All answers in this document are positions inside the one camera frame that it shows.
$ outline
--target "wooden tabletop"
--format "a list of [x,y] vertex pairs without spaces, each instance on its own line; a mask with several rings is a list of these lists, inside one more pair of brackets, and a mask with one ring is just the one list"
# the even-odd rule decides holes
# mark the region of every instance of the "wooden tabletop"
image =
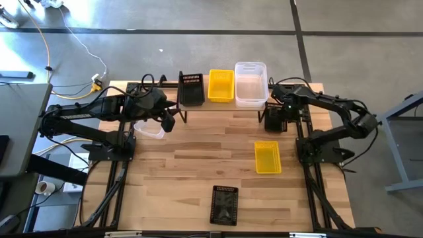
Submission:
[[[128,81],[111,81],[125,90]],[[314,91],[322,84],[311,83]],[[176,100],[175,89],[163,89]],[[109,90],[108,95],[117,91]],[[326,110],[311,106],[314,129],[332,128]],[[119,229],[195,231],[311,231],[309,203],[302,166],[295,152],[297,130],[269,134],[252,111],[190,111],[188,123],[179,115],[171,133],[152,139],[136,132],[137,145],[126,179]],[[158,123],[147,122],[158,132]],[[100,122],[100,130],[118,129],[118,122]],[[254,142],[279,143],[282,173],[259,175],[255,171]],[[344,221],[354,226],[342,173],[322,164],[328,200]],[[86,220],[104,197],[110,162],[100,162],[91,172],[84,195]],[[213,185],[239,188],[238,224],[212,225],[210,205]],[[108,224],[114,211],[111,201]],[[323,224],[320,203],[319,221]]]

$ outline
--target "white cable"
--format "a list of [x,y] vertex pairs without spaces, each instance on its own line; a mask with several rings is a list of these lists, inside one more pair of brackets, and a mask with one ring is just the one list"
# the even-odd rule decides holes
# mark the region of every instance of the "white cable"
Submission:
[[98,56],[96,56],[96,55],[94,55],[94,54],[92,54],[89,50],[88,50],[88,47],[86,46],[86,45],[84,45],[84,43],[82,43],[79,39],[78,39],[78,37],[73,33],[73,31],[67,26],[67,24],[66,24],[66,20],[65,20],[65,15],[63,14],[63,11],[61,11],[61,9],[59,8],[59,11],[60,11],[60,13],[61,13],[61,17],[63,18],[63,23],[65,24],[65,26],[66,26],[66,28],[70,31],[70,33],[72,33],[72,36],[73,37],[75,37],[75,39],[77,39],[77,41],[82,45],[82,46],[84,46],[85,47],[85,49],[87,50],[87,53],[90,55],[90,56],[92,56],[92,57],[94,57],[94,58],[96,58],[96,59],[98,59],[98,60],[100,60],[100,62],[104,65],[104,72],[103,72],[103,75],[100,77],[100,79],[102,79],[104,76],[106,76],[106,74],[107,74],[107,66],[106,66],[106,64],[103,62],[103,60],[100,58],[100,57],[98,57]]

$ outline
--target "gray floor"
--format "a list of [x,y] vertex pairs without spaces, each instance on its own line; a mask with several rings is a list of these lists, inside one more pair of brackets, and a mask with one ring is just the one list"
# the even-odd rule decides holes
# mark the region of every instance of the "gray floor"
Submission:
[[[1,1],[23,27],[34,26],[14,1]],[[295,30],[289,0],[230,1],[83,1],[66,3],[73,27],[123,29]],[[297,0],[301,27],[307,31],[423,31],[419,0]],[[36,6],[42,28],[62,27],[57,9]],[[140,79],[144,73],[176,79],[179,70],[208,73],[232,69],[237,61],[263,61],[275,79],[303,76],[295,36],[206,36],[144,34],[79,34],[108,65],[109,80]],[[102,65],[70,34],[47,34],[54,85],[89,81]],[[306,36],[304,44],[313,82],[324,83],[330,95],[361,99],[377,114],[423,89],[423,38]],[[46,51],[35,33],[0,33],[0,69],[30,69],[35,82],[45,82]],[[58,89],[72,93],[79,90]],[[89,97],[80,102],[92,100]],[[51,97],[50,104],[71,104]],[[423,108],[418,111],[423,115]],[[340,121],[333,115],[334,126]],[[96,120],[84,124],[96,126]],[[364,150],[372,136],[344,139],[342,146]],[[48,145],[39,139],[35,151]],[[82,151],[78,144],[72,144]],[[64,153],[57,149],[55,153]],[[348,193],[357,226],[378,226],[386,233],[422,236],[423,188],[387,194],[384,186],[399,182],[383,131],[369,153],[352,163]],[[37,221],[36,229],[53,229]]]

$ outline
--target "yellow container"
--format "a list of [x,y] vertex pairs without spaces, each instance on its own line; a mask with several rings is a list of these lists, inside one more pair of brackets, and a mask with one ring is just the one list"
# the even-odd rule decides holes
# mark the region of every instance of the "yellow container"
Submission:
[[231,102],[235,88],[233,70],[211,69],[207,97],[212,102]]
[[254,152],[258,174],[282,173],[277,141],[256,141],[254,142]]

